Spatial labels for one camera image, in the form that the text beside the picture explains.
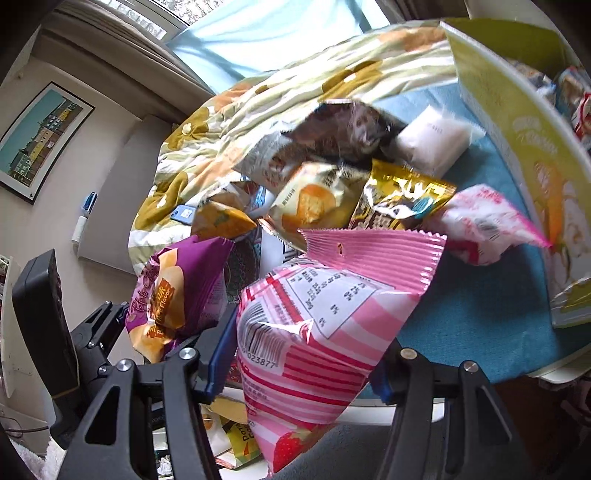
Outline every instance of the black device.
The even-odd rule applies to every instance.
[[[152,430],[161,426],[176,480],[220,478],[199,404],[211,403],[223,388],[236,351],[235,309],[160,363],[123,359],[111,365],[107,355],[128,305],[106,302],[69,333],[53,251],[27,264],[12,296],[27,348],[54,400],[51,434],[67,448],[58,480],[156,480]],[[388,386],[384,400],[397,409],[376,480],[423,478],[436,397],[446,402],[438,479],[531,478],[513,422],[475,362],[432,364],[395,341],[372,374],[379,375]],[[1,427],[0,478],[34,478]]]

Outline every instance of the picture frame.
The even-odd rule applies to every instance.
[[[0,184],[33,205],[51,168],[94,109],[50,82],[0,138]]]

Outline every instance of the wire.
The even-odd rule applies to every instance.
[[[5,417],[4,415],[0,415],[0,419],[12,420],[17,425],[21,425],[17,419],[13,419],[12,417]],[[44,427],[39,427],[37,429],[4,429],[4,431],[7,433],[8,436],[18,440],[22,438],[22,435],[24,433],[43,432],[43,430],[47,430],[48,428],[49,427],[46,425]]]
[[[27,430],[20,430],[20,429],[4,429],[5,432],[10,433],[35,433],[35,432],[42,432],[43,430],[47,430],[49,427],[45,425],[44,427],[39,427],[38,429],[27,429]]]

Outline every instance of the nutrition label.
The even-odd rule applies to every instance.
[[[282,279],[281,283],[291,290],[288,294],[292,293],[300,301],[326,338],[330,338],[376,290],[362,278],[332,268],[308,267]]]

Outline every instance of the white powder packet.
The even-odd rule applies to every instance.
[[[478,125],[429,105],[384,153],[401,158],[412,170],[440,179],[471,143],[485,135]]]

